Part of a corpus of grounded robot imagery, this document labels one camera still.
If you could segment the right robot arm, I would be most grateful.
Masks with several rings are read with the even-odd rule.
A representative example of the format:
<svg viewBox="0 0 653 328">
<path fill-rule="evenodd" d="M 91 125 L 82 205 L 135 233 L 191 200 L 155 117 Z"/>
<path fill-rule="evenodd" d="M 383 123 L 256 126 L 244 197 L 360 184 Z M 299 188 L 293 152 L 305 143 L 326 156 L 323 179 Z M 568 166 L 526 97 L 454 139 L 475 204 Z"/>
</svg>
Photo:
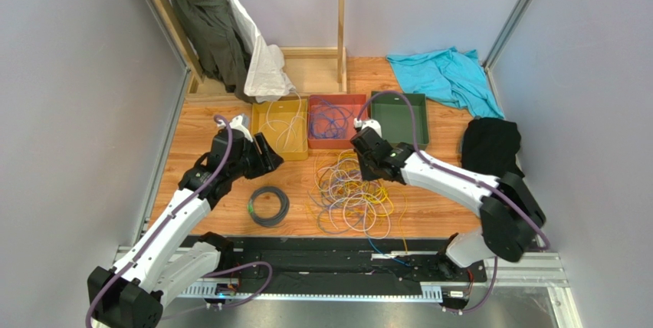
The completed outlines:
<svg viewBox="0 0 653 328">
<path fill-rule="evenodd" d="M 546 216 L 523 179 L 512 172 L 482 175 L 447 164 L 418 147 L 393 146 L 375 120 L 356 121 L 350 142 L 366 181 L 383 179 L 429 190 L 474 213 L 481 224 L 452 235 L 439 251 L 439 264 L 462 269 L 497 257 L 516 263 L 535 237 L 543 235 Z"/>
</svg>

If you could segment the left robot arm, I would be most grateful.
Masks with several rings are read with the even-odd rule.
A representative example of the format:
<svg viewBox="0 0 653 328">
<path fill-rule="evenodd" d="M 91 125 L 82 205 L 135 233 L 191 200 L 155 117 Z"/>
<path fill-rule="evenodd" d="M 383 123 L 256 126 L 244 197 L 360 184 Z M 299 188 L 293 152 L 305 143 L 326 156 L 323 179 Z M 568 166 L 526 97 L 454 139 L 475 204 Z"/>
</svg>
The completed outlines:
<svg viewBox="0 0 653 328">
<path fill-rule="evenodd" d="M 233 242 L 213 232 L 177 259 L 172 256 L 236 180 L 256 179 L 282 163 L 263 133 L 250 134 L 237 123 L 221 126 L 210 151 L 184 173 L 166 210 L 144 236 L 111 268 L 91 272 L 86 325 L 155 327 L 164 309 L 198 279 L 239 271 Z"/>
</svg>

